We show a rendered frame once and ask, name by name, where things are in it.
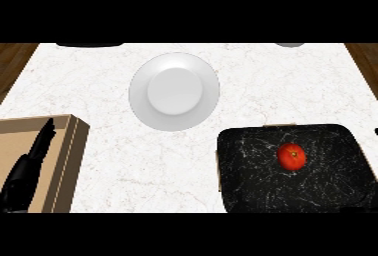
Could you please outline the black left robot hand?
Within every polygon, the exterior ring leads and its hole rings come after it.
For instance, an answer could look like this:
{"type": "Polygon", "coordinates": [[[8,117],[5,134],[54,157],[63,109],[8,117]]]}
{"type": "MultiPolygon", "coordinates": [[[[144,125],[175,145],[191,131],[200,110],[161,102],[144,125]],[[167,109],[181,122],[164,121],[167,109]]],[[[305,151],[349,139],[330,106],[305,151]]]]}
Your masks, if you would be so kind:
{"type": "Polygon", "coordinates": [[[49,119],[35,140],[30,152],[23,154],[9,172],[0,191],[0,213],[27,213],[36,194],[42,164],[55,137],[54,119],[49,119]]]}

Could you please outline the red tomato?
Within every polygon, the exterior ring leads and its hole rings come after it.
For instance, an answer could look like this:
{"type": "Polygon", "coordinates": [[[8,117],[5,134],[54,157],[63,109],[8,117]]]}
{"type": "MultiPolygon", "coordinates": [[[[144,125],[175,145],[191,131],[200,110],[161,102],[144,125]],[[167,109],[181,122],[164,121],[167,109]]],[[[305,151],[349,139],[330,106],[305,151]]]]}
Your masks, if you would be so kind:
{"type": "Polygon", "coordinates": [[[280,165],[284,169],[299,171],[305,167],[308,156],[299,144],[283,144],[278,149],[277,156],[280,165]]]}

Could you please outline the black marbled tray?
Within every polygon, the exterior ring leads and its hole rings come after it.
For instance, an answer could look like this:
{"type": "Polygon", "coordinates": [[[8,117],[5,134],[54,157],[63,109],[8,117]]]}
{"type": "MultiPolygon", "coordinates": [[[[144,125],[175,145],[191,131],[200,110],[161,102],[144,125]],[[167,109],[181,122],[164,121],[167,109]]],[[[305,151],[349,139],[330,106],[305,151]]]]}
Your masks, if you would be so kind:
{"type": "Polygon", "coordinates": [[[231,128],[218,138],[222,198],[231,213],[378,212],[378,179],[350,130],[340,124],[231,128]],[[308,162],[280,165],[297,144],[308,162]]]}

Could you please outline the white oval plate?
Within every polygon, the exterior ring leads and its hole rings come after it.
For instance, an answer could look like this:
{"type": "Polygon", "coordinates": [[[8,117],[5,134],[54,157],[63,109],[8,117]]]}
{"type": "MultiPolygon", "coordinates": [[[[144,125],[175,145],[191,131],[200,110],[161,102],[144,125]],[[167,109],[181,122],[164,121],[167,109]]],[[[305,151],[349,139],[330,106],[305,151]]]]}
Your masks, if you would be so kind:
{"type": "Polygon", "coordinates": [[[221,82],[210,64],[188,53],[154,57],[139,68],[129,102],[141,122],[160,131],[182,131],[210,117],[221,98],[221,82]]]}

